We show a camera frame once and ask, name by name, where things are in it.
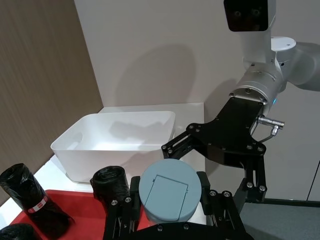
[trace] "brown wall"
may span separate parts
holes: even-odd
[[[0,172],[35,172],[60,134],[102,107],[74,1],[0,0]]]

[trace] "white plastic bin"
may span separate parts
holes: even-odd
[[[173,138],[171,111],[97,113],[84,116],[52,144],[67,176],[88,183],[106,166],[122,166],[128,181],[163,158],[161,146]]]

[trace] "gray lid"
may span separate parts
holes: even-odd
[[[187,163],[164,159],[144,171],[139,195],[147,216],[156,223],[185,222],[198,206],[201,183]]]

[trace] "gray floor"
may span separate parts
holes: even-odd
[[[246,203],[241,219],[255,240],[320,240],[320,208]]]

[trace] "black garbage bag roll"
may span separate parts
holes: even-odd
[[[0,175],[0,186],[47,238],[58,239],[68,230],[71,217],[46,195],[23,163],[5,170]]]
[[[0,240],[42,240],[30,224],[17,223],[0,230]]]
[[[122,201],[129,195],[126,172],[121,166],[107,166],[97,171],[90,180],[94,198],[99,200],[107,213],[113,200]]]

